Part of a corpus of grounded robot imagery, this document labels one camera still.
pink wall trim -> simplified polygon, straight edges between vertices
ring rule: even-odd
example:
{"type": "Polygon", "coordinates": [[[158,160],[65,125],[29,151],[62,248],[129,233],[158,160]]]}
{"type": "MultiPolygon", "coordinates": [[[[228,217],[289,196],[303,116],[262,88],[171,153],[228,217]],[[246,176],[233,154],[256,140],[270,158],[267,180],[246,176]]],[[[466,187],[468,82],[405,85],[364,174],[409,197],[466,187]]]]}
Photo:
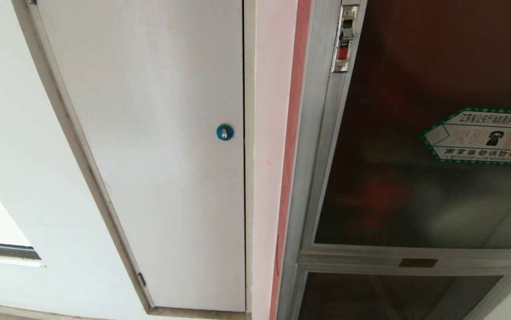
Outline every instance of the pink wall trim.
{"type": "Polygon", "coordinates": [[[309,33],[311,0],[298,0],[297,22],[294,33],[293,65],[291,69],[289,109],[285,137],[285,152],[281,182],[281,198],[277,228],[277,246],[271,292],[270,320],[277,317],[278,294],[281,280],[282,259],[285,250],[287,218],[289,216],[290,193],[293,180],[294,156],[297,142],[298,116],[302,99],[303,74],[306,58],[306,40],[309,33]]]}

keyhole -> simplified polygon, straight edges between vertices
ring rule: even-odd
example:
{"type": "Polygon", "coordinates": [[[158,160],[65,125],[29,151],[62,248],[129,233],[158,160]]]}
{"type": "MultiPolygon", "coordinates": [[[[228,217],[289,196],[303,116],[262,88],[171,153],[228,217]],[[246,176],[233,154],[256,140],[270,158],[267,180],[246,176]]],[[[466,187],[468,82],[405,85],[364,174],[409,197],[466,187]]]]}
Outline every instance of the keyhole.
{"type": "Polygon", "coordinates": [[[221,124],[218,129],[216,129],[216,135],[218,139],[228,141],[233,138],[233,128],[228,124],[221,124]]]}

cabinet glass door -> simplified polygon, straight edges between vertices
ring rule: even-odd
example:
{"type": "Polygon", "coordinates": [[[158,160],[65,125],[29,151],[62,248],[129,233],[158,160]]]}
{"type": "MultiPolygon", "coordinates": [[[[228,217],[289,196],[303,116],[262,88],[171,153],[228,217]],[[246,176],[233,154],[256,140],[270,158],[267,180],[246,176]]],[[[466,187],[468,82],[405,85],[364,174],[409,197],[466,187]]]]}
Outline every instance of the cabinet glass door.
{"type": "Polygon", "coordinates": [[[310,273],[298,320],[462,320],[500,278],[310,273]]]}
{"type": "Polygon", "coordinates": [[[511,166],[440,163],[420,139],[511,110],[511,3],[369,0],[360,37],[315,243],[511,248],[511,166]]]}

door frame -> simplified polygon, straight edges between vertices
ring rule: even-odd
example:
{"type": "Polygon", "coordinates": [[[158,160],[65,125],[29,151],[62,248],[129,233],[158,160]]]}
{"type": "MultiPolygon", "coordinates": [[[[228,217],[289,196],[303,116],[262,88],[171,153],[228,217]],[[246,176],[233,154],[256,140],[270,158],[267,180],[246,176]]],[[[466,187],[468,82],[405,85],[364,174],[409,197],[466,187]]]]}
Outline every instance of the door frame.
{"type": "Polygon", "coordinates": [[[278,320],[296,320],[309,272],[405,276],[503,276],[467,314],[481,320],[511,292],[511,249],[432,249],[315,244],[316,227],[346,103],[367,0],[313,1],[306,43],[302,103],[288,228],[281,270],[278,320]],[[343,5],[357,5],[347,73],[331,73],[343,5]],[[404,257],[439,259],[434,268],[400,268],[404,257]]]}

door hinge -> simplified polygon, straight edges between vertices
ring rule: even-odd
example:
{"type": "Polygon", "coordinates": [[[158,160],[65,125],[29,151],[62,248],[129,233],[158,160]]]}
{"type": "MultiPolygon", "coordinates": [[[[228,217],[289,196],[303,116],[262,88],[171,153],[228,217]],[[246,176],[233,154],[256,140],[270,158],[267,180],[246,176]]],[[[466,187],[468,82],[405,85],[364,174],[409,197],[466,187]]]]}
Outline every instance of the door hinge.
{"type": "Polygon", "coordinates": [[[348,72],[350,58],[352,57],[352,44],[354,41],[354,28],[358,6],[342,6],[336,32],[336,42],[332,58],[331,72],[348,72]]]}
{"type": "Polygon", "coordinates": [[[141,286],[147,286],[147,282],[145,282],[145,278],[143,277],[142,273],[137,273],[137,278],[139,278],[139,282],[141,283],[141,286]]]}

